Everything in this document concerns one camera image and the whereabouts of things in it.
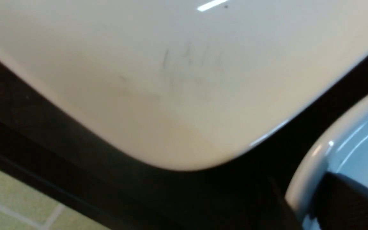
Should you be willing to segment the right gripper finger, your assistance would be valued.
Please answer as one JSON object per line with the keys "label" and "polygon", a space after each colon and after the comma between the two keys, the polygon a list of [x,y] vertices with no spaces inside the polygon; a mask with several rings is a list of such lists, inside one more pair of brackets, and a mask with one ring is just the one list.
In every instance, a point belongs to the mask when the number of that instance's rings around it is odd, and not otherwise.
{"label": "right gripper finger", "polygon": [[341,173],[323,176],[310,208],[322,230],[368,230],[368,187]]}

